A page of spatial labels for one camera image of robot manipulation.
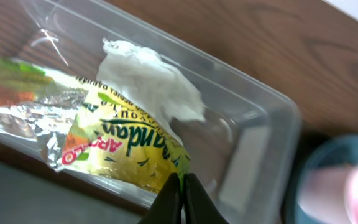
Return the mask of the pink plastic cup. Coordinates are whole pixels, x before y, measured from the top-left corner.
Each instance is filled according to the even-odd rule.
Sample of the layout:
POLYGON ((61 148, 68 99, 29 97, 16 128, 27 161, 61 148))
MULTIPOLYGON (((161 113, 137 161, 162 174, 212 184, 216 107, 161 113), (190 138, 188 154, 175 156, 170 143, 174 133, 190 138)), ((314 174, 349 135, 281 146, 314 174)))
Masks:
POLYGON ((301 186, 298 204, 321 223, 358 223, 358 165, 311 171, 301 186))

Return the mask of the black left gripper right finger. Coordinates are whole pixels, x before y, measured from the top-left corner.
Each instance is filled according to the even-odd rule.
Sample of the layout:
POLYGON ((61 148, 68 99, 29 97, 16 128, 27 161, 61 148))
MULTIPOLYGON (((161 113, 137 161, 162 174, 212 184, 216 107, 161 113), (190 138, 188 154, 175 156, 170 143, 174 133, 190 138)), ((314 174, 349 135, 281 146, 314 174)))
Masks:
POLYGON ((183 205, 186 224, 228 224, 194 173, 184 178, 183 205))

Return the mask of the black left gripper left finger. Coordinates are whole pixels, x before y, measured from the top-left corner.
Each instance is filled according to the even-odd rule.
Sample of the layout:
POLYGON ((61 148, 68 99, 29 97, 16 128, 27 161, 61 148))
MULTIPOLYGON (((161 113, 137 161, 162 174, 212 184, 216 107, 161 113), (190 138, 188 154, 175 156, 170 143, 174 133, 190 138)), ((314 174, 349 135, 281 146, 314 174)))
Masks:
POLYGON ((177 173, 172 173, 138 224, 179 224, 182 206, 180 180, 177 173))

